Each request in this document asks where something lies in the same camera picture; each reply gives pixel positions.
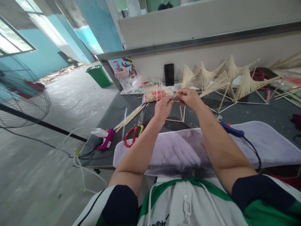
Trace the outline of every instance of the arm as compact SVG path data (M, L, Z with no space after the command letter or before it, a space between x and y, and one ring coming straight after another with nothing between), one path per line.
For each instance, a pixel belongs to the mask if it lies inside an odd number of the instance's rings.
M195 90L181 89L176 96L180 98L180 105L184 102L196 112L204 145L217 178L231 195L238 178L256 175L256 171Z
M156 103L154 117L121 160L113 173L109 187L127 185L138 196L143 175L150 164L158 134L170 114L174 102L172 99L173 97L167 96Z

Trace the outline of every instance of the table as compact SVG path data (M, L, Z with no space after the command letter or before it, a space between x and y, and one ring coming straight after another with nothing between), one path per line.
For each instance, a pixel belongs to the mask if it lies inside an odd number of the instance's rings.
M119 124L124 118L125 108L127 107L127 115L135 110L142 102L140 94L137 95L120 95L116 94L112 103L108 107L106 113L100 122L95 126L96 128L108 129L114 128ZM216 100L221 100L221 96L211 93L205 98L212 98ZM259 97L252 93L249 95L249 102L262 103L262 100ZM156 102L150 103L147 107L144 108L145 117L144 117L144 126L147 126L148 122L154 115ZM284 98L275 100L272 99L269 105L255 105L255 104L240 104L237 103L234 106L228 108L227 110L221 113L223 121L225 123L238 124L247 121L262 121L270 126L272 126L276 131L281 135L291 141L294 145L301 149L301 145L296 143L293 140L293 137L301 132L295 128L295 125L290 122L292 114L301 114L300 108L293 105ZM140 113L126 125L125 134L132 127L138 124ZM172 112L170 114L171 119L178 120L181 119L180 110L178 102L175 102L172 106ZM198 119L194 111L189 107L186 107L185 111L185 123L166 121L163 125L160 133L168 131L177 131L188 128L197 128L199 127ZM99 151L94 151L90 155L81 159L81 164L85 167L94 168L94 169L114 169L113 157L114 149L121 141L122 138L122 129L115 134L113 141L111 143L110 149L101 153ZM133 132L128 136L128 139L133 138ZM88 139L87 145L93 146L94 141L97 139L96 136L92 135ZM85 145L82 149L81 155L84 155L91 151L91 148Z

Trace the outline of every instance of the shirt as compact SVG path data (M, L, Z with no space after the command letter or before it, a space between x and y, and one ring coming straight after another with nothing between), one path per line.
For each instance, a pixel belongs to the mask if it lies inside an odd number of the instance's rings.
M142 206L124 185L95 194L74 226L301 225L301 192L267 175L239 178L229 196L197 177L156 183Z

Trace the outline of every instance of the forearm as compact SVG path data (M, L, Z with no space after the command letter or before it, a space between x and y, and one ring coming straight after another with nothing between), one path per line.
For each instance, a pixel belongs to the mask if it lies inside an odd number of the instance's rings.
M148 168L156 139L162 128L163 121L153 117L139 138L129 149L115 172L130 172L143 175Z
M215 169L251 166L240 148L204 103L199 104L196 114L202 130L205 148Z

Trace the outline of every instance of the black phone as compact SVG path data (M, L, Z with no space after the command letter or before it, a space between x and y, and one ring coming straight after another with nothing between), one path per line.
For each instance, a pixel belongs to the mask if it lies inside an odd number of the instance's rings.
M175 71L173 64L164 65L165 85L172 86L175 84Z

